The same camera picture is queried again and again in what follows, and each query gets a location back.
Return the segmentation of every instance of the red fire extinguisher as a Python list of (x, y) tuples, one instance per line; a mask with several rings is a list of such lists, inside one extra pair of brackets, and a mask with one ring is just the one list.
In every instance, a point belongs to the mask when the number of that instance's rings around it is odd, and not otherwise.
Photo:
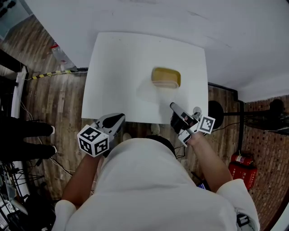
[(237, 154), (233, 154), (231, 157), (231, 161), (232, 162), (238, 162), (240, 164), (249, 166), (250, 164), (253, 163), (253, 158), (251, 156), (241, 156), (241, 155), (237, 155)]

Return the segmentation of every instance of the hand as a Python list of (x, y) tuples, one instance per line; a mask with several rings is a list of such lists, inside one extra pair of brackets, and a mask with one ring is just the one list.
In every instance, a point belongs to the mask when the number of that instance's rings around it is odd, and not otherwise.
[(187, 143), (191, 146), (196, 145), (199, 140), (204, 137), (203, 134), (201, 132), (196, 132), (194, 134), (191, 135), (191, 138), (187, 141)]

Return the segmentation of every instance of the yellow black tape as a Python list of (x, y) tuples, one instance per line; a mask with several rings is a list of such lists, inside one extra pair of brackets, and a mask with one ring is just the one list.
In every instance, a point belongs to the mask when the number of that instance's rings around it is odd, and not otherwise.
[(57, 70), (57, 71), (48, 72), (48, 73), (45, 73), (45, 74), (40, 74), (40, 75), (37, 75), (37, 76), (33, 76), (32, 79), (38, 79), (38, 78), (43, 78), (45, 76), (53, 76), (53, 75), (58, 75), (58, 74), (71, 74), (71, 73), (74, 73), (74, 72), (75, 71), (72, 71), (72, 70), (64, 70), (64, 71)]

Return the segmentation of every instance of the shoe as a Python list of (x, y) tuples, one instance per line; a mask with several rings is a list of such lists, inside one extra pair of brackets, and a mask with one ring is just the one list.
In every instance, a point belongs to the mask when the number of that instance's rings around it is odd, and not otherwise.
[(161, 131), (159, 124), (152, 124), (150, 126), (150, 131), (151, 131), (152, 135), (159, 135), (160, 131)]
[(55, 133), (55, 127), (54, 127), (54, 126), (52, 126), (52, 129), (53, 129), (53, 130), (52, 130), (51, 135)]
[(53, 147), (54, 147), (54, 149), (55, 149), (55, 153), (57, 153), (57, 149), (56, 149), (56, 147), (53, 145)]
[(128, 139), (131, 139), (131, 135), (129, 135), (128, 133), (124, 133), (122, 136), (122, 141), (126, 141)]

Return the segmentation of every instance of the person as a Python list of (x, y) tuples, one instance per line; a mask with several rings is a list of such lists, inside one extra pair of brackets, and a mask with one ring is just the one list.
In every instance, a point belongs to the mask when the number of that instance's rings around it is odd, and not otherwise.
[(187, 144), (211, 191), (196, 187), (172, 145), (157, 135), (131, 139), (125, 134), (126, 141), (105, 159), (92, 196), (101, 157), (86, 155), (55, 206), (52, 231), (243, 230), (238, 215), (249, 221), (246, 230), (260, 229), (244, 182), (232, 179), (202, 133), (193, 134)]
[(50, 136), (55, 127), (33, 120), (23, 121), (13, 117), (0, 119), (1, 161), (27, 161), (32, 159), (49, 159), (57, 149), (52, 145), (24, 142), (26, 137)]

